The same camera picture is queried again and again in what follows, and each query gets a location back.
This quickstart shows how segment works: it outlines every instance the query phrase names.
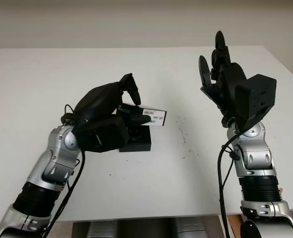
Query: black base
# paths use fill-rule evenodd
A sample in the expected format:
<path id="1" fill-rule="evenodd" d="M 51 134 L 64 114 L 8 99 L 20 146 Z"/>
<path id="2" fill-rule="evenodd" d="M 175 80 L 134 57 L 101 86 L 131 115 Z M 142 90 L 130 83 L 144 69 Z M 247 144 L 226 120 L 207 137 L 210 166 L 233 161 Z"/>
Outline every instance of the black base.
<path id="1" fill-rule="evenodd" d="M 128 127 L 128 144 L 120 148 L 120 152 L 137 152 L 151 150 L 151 134 L 148 125 L 138 125 Z"/>

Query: white wall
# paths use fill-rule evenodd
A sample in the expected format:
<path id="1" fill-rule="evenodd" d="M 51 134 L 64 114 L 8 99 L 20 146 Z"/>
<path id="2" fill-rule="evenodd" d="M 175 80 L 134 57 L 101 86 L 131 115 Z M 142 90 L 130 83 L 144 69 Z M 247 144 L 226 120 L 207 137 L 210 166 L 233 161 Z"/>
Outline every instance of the white wall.
<path id="1" fill-rule="evenodd" d="M 263 45 L 293 73 L 293 3 L 0 0 L 0 48 Z"/>

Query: ribbed black joint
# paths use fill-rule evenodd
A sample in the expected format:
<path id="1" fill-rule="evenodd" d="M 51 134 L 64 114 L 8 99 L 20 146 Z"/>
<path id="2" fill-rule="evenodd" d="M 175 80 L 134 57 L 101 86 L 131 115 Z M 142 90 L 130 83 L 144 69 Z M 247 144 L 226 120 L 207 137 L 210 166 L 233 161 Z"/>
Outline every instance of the ribbed black joint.
<path id="1" fill-rule="evenodd" d="M 239 178 L 239 183 L 245 201 L 282 201 L 276 176 L 246 176 Z"/>
<path id="2" fill-rule="evenodd" d="M 59 191 L 49 190 L 27 182 L 13 207 L 26 215 L 48 217 L 59 194 Z"/>

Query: small box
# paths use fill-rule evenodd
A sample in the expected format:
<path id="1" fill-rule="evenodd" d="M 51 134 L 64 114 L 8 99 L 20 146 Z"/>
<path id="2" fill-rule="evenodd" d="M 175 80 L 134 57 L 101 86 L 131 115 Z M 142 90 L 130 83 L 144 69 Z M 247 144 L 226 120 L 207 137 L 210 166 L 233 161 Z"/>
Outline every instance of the small box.
<path id="1" fill-rule="evenodd" d="M 166 117 L 166 111 L 149 108 L 145 106 L 136 106 L 132 104 L 122 103 L 117 108 L 117 115 L 148 115 L 151 121 L 144 125 L 159 125 L 163 126 Z"/>
<path id="2" fill-rule="evenodd" d="M 151 134 L 148 125 L 138 125 L 128 127 L 129 140 L 125 147 L 120 148 L 120 152 L 136 152 L 151 150 Z"/>

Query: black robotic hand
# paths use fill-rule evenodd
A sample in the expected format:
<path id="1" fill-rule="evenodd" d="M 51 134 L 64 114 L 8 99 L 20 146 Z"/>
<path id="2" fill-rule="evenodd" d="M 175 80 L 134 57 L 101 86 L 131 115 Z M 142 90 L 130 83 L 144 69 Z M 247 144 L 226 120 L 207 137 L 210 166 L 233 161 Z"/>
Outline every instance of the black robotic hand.
<path id="1" fill-rule="evenodd" d="M 247 79 L 239 64 L 231 63 L 221 31 L 216 34 L 215 46 L 211 72 L 205 58 L 199 58 L 201 90 L 221 110 L 224 127 L 236 121 L 240 131 L 248 130 L 275 104 L 276 80 L 260 74 Z"/>
<path id="2" fill-rule="evenodd" d="M 122 148 L 129 139 L 128 125 L 140 125 L 151 120 L 149 116 L 112 114 L 122 103 L 127 91 L 135 105 L 140 105 L 140 95 L 131 73 L 119 82 L 109 83 L 90 90 L 76 105 L 73 113 L 65 113 L 62 123 L 74 124 L 72 130 L 83 151 L 105 152 Z"/>

